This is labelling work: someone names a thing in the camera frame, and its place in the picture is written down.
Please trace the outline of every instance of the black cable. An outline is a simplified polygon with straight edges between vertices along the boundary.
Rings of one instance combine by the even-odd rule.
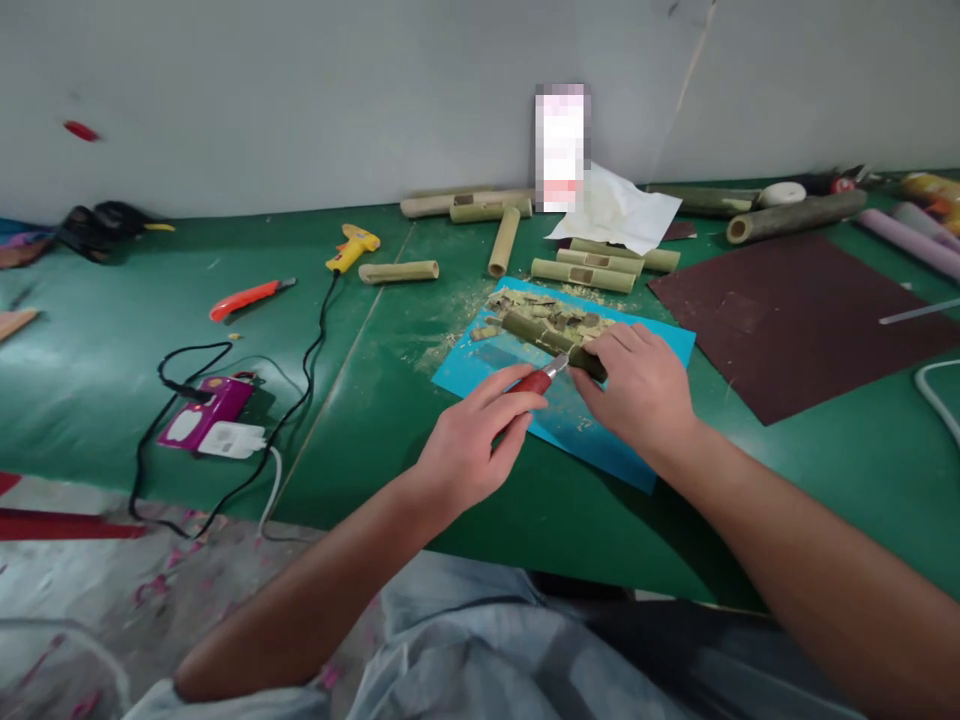
[[[137,472],[133,480],[133,489],[130,491],[130,498],[127,502],[127,512],[130,514],[132,518],[140,522],[149,522],[157,525],[163,525],[164,527],[172,530],[182,538],[186,538],[187,540],[196,540],[205,532],[207,532],[207,530],[210,529],[210,526],[213,524],[214,518],[216,518],[216,516],[220,514],[220,511],[223,509],[223,506],[226,505],[237,493],[239,493],[244,488],[248,487],[254,480],[257,479],[257,477],[259,477],[260,473],[263,472],[263,468],[266,467],[267,459],[270,457],[270,448],[273,447],[273,444],[276,441],[277,435],[280,433],[280,430],[283,429],[283,426],[290,419],[290,417],[300,408],[301,405],[303,405],[304,402],[306,402],[307,398],[313,393],[313,375],[310,374],[310,370],[308,368],[310,353],[312,353],[314,350],[316,350],[320,346],[320,344],[323,342],[324,337],[326,336],[327,305],[330,303],[330,297],[333,295],[333,289],[337,285],[337,280],[340,279],[340,274],[341,273],[339,270],[333,271],[333,280],[330,282],[330,287],[327,290],[327,294],[323,298],[323,305],[320,306],[320,319],[318,321],[318,325],[320,327],[320,334],[317,336],[317,339],[310,344],[310,347],[308,347],[306,352],[303,354],[302,368],[303,368],[303,376],[307,379],[307,389],[303,391],[302,395],[300,395],[300,399],[297,400],[297,402],[295,402],[290,407],[290,409],[287,410],[286,413],[284,413],[283,417],[280,418],[280,422],[277,423],[277,426],[273,429],[273,432],[270,433],[270,436],[267,438],[267,444],[263,448],[263,454],[260,456],[260,462],[257,464],[257,467],[253,471],[253,473],[251,473],[250,477],[248,477],[246,480],[244,480],[237,487],[235,487],[233,490],[228,492],[226,495],[224,495],[220,499],[220,501],[214,506],[213,510],[210,511],[210,515],[209,517],[207,517],[206,522],[194,535],[188,534],[179,525],[177,525],[176,523],[170,522],[169,520],[147,518],[147,517],[143,517],[142,515],[140,515],[139,512],[137,512],[137,507],[136,507],[137,497],[140,495],[140,489],[141,489],[141,486],[143,485],[143,475],[144,475],[143,450],[147,446],[147,444],[150,442],[150,439],[153,437],[153,434],[156,432],[157,426],[160,424],[160,421],[163,419],[164,415],[167,414],[167,412],[173,406],[173,403],[176,402],[177,398],[182,394],[180,389],[182,389],[183,386],[189,385],[194,380],[196,380],[197,377],[199,377],[200,375],[205,373],[207,370],[209,370],[211,367],[213,367],[213,365],[216,362],[218,362],[224,355],[230,352],[230,348],[233,347],[233,343],[220,342],[220,343],[213,343],[211,345],[191,345],[188,347],[183,347],[183,348],[180,348],[179,350],[174,350],[172,353],[167,355],[160,362],[160,365],[157,367],[157,371],[160,374],[161,381],[163,382],[164,385],[167,385],[167,387],[175,386],[174,389],[177,389],[177,393],[167,401],[167,404],[163,406],[163,410],[161,410],[160,414],[153,419],[153,422],[150,423],[150,427],[147,428],[147,431],[143,434],[143,437],[140,438],[140,442],[137,443]],[[223,346],[227,346],[226,349],[223,350],[221,353],[219,353],[213,360],[211,360],[206,365],[204,365],[200,370],[198,370],[197,372],[193,373],[190,377],[188,377],[186,381],[184,381],[183,386],[178,386],[177,383],[172,383],[171,381],[168,381],[163,376],[163,367],[164,365],[166,365],[167,361],[170,360],[172,357],[179,355],[180,353],[187,352],[189,350],[207,350],[210,348],[223,347]]]

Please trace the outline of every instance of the blue cutting mat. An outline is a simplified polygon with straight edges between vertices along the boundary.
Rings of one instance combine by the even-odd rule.
[[[665,325],[656,320],[627,315],[558,290],[531,285],[515,278],[503,278],[497,285],[497,290],[502,288],[548,295],[567,305],[586,312],[595,312],[602,317],[629,325],[642,322],[669,343],[683,361],[684,366],[690,362],[690,353],[693,352],[693,341],[696,335],[687,330]],[[484,318],[492,315],[494,313],[484,305],[460,338],[460,342],[450,351],[443,365],[433,376],[434,384],[449,390],[454,395],[466,397],[487,376],[500,368],[521,362],[539,367],[550,360],[550,356],[543,350],[522,342],[509,333],[501,333],[494,338],[479,342],[471,341],[470,332],[476,327],[485,325]],[[550,407],[536,413],[533,424],[530,426],[531,433],[644,492],[653,492],[653,486],[657,480],[656,474],[649,465],[636,456],[633,450],[593,418],[568,373],[563,372],[557,377],[547,391],[546,397],[550,401]]]

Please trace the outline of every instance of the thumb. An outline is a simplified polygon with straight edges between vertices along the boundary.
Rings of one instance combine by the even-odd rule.
[[[596,417],[600,403],[603,402],[603,390],[594,382],[593,378],[587,375],[586,371],[580,368],[570,368],[569,372],[573,377],[573,384],[577,386],[577,392],[580,393],[580,397],[587,404],[587,408]]]
[[[509,475],[513,469],[513,464],[517,461],[520,448],[523,447],[523,441],[527,435],[527,428],[530,427],[530,423],[532,422],[533,415],[528,412],[515,417],[510,421],[510,424],[507,425],[507,429],[500,439],[500,444],[497,445],[497,449],[493,451],[490,465],[497,475],[504,480],[507,479],[507,475]]]

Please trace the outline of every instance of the white wall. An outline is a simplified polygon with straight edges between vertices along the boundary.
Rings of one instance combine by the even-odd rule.
[[[960,167],[956,0],[719,0],[661,180]]]
[[[595,156],[649,174],[709,0],[8,0],[0,215],[242,214],[532,181],[537,83],[588,81]],[[74,118],[92,145],[66,133]]]
[[[718,0],[670,131],[708,2],[4,0],[0,216],[523,184],[551,81],[591,83],[594,159],[637,182],[960,166],[960,3]]]

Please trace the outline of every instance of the person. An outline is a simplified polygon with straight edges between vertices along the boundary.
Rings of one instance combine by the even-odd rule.
[[[643,325],[614,325],[586,349],[609,373],[604,390],[570,370],[590,411],[709,521],[792,641],[764,618],[693,603],[590,615],[520,570],[421,552],[507,480],[548,402],[504,394],[532,370],[521,365],[444,411],[413,467],[129,717],[323,717],[325,695],[307,683],[381,590],[386,640],[351,718],[960,717],[952,598],[701,422],[682,363]]]

